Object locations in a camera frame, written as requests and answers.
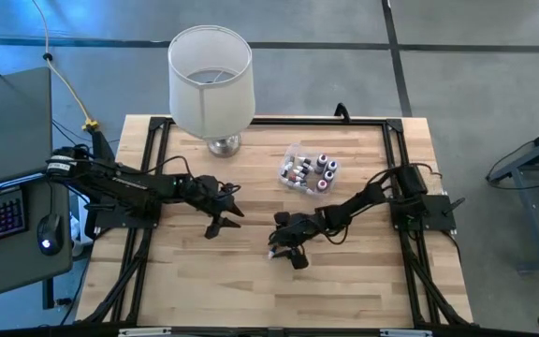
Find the lamp base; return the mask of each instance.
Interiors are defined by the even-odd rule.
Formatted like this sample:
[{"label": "lamp base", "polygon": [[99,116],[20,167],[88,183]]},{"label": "lamp base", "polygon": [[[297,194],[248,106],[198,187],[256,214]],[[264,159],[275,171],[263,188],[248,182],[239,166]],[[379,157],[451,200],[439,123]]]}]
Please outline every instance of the lamp base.
[{"label": "lamp base", "polygon": [[230,136],[226,139],[218,139],[207,142],[207,147],[210,149],[211,153],[215,156],[227,158],[240,149],[241,138],[240,134],[235,136]]}]

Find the wooden table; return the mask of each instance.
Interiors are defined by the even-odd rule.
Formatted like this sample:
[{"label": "wooden table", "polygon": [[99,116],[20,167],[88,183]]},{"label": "wooden table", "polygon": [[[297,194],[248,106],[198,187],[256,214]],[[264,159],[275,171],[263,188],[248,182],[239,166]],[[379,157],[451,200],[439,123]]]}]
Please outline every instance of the wooden table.
[{"label": "wooden table", "polygon": [[[126,117],[119,162],[140,167],[149,118]],[[427,120],[402,120],[411,162],[427,163],[437,170]],[[172,126],[167,157],[184,155],[196,176],[210,174],[223,182],[241,184],[235,198],[245,217],[229,215],[242,228],[225,228],[217,238],[206,240],[203,233],[210,218],[185,204],[164,206],[153,233],[138,324],[411,327],[401,244],[391,227],[387,205],[356,217],[345,244],[332,245],[320,236],[306,242],[311,265],[305,270],[294,271],[287,259],[267,259],[266,244],[274,230],[275,212],[313,212],[318,206],[341,203],[386,167],[380,128],[251,125],[242,133],[242,140],[236,155],[216,158],[204,141]],[[277,168],[288,145],[295,142],[340,162],[335,188],[324,199],[304,196],[278,182]],[[421,170],[430,192],[441,193],[437,176]],[[184,172],[182,161],[168,163],[164,172]],[[77,319],[89,315],[116,281],[126,232],[113,229],[95,243]],[[439,232],[427,232],[426,242],[435,284],[459,314],[471,321],[455,246]],[[128,311],[132,286],[128,285],[123,314]],[[423,287],[418,288],[422,313],[428,317]]]}]

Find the white lampshade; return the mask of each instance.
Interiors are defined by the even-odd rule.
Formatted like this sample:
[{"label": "white lampshade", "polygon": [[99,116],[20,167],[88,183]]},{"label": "white lampshade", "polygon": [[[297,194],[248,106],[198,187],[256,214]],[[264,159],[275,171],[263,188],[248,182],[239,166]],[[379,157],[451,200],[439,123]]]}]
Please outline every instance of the white lampshade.
[{"label": "white lampshade", "polygon": [[252,52],[238,34],[204,25],[169,45],[169,110],[176,124],[201,139],[227,139],[255,115]]}]

